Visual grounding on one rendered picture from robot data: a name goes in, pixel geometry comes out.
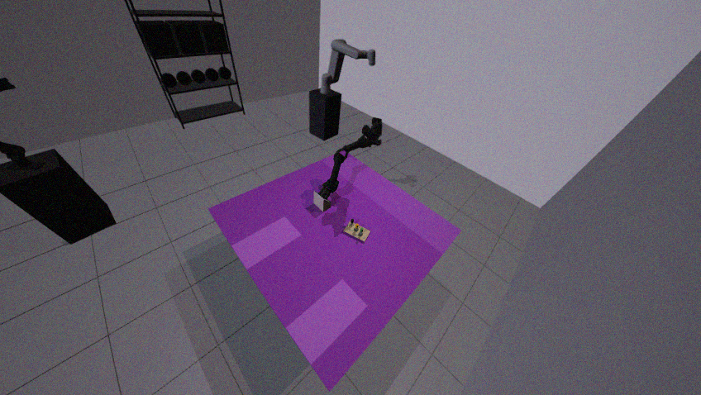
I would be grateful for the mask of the tan circuit board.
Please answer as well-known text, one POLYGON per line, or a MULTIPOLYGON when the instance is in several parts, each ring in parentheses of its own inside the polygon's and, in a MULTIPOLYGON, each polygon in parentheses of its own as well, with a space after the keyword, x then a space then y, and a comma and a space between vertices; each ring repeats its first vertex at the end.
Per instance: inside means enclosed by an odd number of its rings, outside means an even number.
POLYGON ((344 232, 346 232, 346 233, 348 233, 348 234, 350 234, 350 235, 352 235, 352 236, 354 236, 354 237, 356 237, 364 242, 370 233, 369 230, 365 229, 362 226, 359 226, 358 223, 355 224, 354 219, 351 219, 351 221, 346 226, 344 232))

